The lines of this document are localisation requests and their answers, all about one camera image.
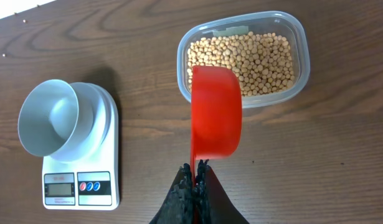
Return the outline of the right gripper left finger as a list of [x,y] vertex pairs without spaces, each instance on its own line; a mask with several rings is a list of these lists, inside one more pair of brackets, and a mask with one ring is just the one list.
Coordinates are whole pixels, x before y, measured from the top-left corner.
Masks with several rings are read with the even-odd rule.
[[194,199],[190,165],[181,166],[172,182],[163,204],[150,224],[192,224]]

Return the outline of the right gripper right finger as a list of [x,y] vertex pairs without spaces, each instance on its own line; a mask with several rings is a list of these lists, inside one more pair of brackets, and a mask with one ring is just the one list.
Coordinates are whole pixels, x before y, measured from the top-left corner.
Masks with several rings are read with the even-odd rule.
[[197,223],[249,224],[229,199],[208,161],[200,160],[197,166]]

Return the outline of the red plastic measuring scoop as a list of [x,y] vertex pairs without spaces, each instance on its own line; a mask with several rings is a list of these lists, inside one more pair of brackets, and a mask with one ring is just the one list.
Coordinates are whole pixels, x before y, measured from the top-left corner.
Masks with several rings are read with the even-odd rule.
[[191,153],[192,177],[196,161],[231,156],[240,142],[242,96],[237,77],[228,68],[192,68]]

